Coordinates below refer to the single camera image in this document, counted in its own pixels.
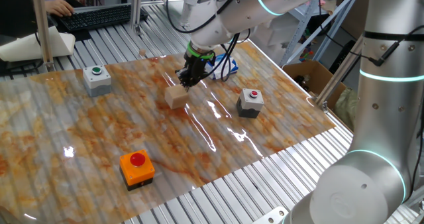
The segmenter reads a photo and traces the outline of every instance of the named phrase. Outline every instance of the hand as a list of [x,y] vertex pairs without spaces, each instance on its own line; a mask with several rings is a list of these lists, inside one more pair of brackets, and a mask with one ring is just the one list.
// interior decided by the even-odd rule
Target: hand
[[64,0],[45,1],[46,11],[59,17],[71,16],[74,8]]

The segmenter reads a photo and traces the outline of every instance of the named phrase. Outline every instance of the green button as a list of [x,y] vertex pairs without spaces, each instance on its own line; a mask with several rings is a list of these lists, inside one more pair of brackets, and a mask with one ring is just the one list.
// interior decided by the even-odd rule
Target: green button
[[91,70],[94,75],[100,75],[101,74],[101,68],[95,67]]

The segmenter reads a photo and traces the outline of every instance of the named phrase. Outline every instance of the orange button box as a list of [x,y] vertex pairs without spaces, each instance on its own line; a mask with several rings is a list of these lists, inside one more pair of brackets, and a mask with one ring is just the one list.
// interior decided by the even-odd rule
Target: orange button box
[[154,168],[145,150],[139,150],[119,158],[119,170],[128,191],[153,182]]

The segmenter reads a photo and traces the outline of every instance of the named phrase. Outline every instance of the teal light ring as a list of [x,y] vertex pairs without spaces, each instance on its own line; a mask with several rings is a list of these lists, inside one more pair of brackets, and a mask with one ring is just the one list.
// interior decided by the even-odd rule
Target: teal light ring
[[359,70],[359,73],[361,75],[363,75],[364,77],[371,78],[371,79],[374,79],[374,80],[383,81],[383,82],[418,82],[418,81],[424,80],[424,75],[416,76],[416,77],[410,77],[410,78],[391,78],[391,77],[372,75],[372,74],[366,73],[362,70]]
[[268,12],[268,13],[270,13],[271,15],[275,15],[275,16],[280,16],[280,15],[283,15],[283,13],[282,14],[277,14],[277,13],[274,13],[274,12],[272,12],[269,8],[267,8],[267,6],[264,4],[264,2],[262,1],[262,0],[258,0],[259,1],[259,4]]
[[346,155],[348,155],[348,154],[351,154],[351,153],[353,153],[353,152],[367,152],[367,153],[369,153],[369,154],[373,154],[373,155],[375,155],[375,156],[377,156],[377,157],[380,157],[382,160],[384,160],[384,161],[386,161],[388,164],[390,164],[390,166],[396,171],[396,173],[398,174],[398,176],[399,176],[399,178],[400,178],[400,180],[402,181],[402,185],[403,185],[403,200],[402,200],[402,202],[401,202],[401,204],[405,201],[405,198],[406,198],[406,185],[405,185],[405,181],[403,180],[403,177],[402,177],[402,175],[400,174],[400,172],[399,172],[399,170],[387,159],[387,158],[384,158],[383,156],[381,156],[381,155],[379,155],[379,154],[377,154],[376,152],[372,152],[372,151],[369,151],[369,150],[354,150],[354,151],[350,151],[349,153],[347,153]]

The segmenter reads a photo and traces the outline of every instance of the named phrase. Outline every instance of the metal post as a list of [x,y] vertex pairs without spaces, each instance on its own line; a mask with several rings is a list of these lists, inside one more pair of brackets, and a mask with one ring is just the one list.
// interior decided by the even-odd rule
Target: metal post
[[140,34],[140,12],[141,12],[141,0],[132,0],[131,3],[131,29],[135,33]]
[[[350,11],[350,8],[352,8],[353,4],[356,0],[350,0],[349,3],[343,7],[342,11],[337,16],[334,24],[332,25],[330,31],[327,33],[331,38],[333,38],[336,35],[336,32],[339,30],[340,26],[342,25],[344,19],[346,18],[347,14]],[[330,39],[326,36],[323,43],[320,45],[318,51],[315,53],[313,60],[320,60],[321,57],[324,55],[324,52],[326,51],[327,47],[330,44]]]
[[[356,54],[360,54],[362,50],[362,45],[364,43],[364,39],[362,35],[359,37],[358,41],[356,41],[355,45],[352,48],[352,52]],[[344,78],[346,73],[350,70],[350,68],[355,64],[356,55],[349,53],[348,56],[344,59],[340,67],[334,73],[334,76],[330,79],[329,83],[324,87],[324,90],[319,94],[316,104],[320,107],[324,107],[326,110],[326,102],[328,98],[330,98],[331,94],[333,94],[334,90],[337,86],[339,86],[341,80]]]
[[44,0],[32,0],[34,2],[34,11],[38,27],[38,38],[40,39],[42,58],[44,66],[41,72],[53,72],[53,55],[50,47],[50,37],[48,34],[47,12]]
[[297,26],[297,29],[293,35],[293,38],[291,39],[290,43],[288,44],[286,48],[286,52],[284,53],[284,56],[280,62],[280,66],[283,66],[288,63],[290,55],[293,54],[293,50],[296,47],[296,44],[299,42],[300,38],[303,35],[303,32],[306,29],[307,24],[309,23],[309,20],[311,20],[312,14],[318,4],[318,0],[312,0],[306,9],[305,16],[302,20],[299,21],[299,25]]
[[[337,8],[334,10],[334,13],[330,15],[325,21],[322,23],[322,27],[326,27],[327,24],[329,24],[340,12],[341,10],[350,2],[350,0],[344,0]],[[312,42],[312,40],[322,31],[321,27],[318,27],[315,32],[309,36],[309,38],[289,57],[288,61],[286,63],[283,63],[283,61],[280,62],[280,66],[284,66],[286,64],[289,64],[300,52],[302,52],[305,47]]]

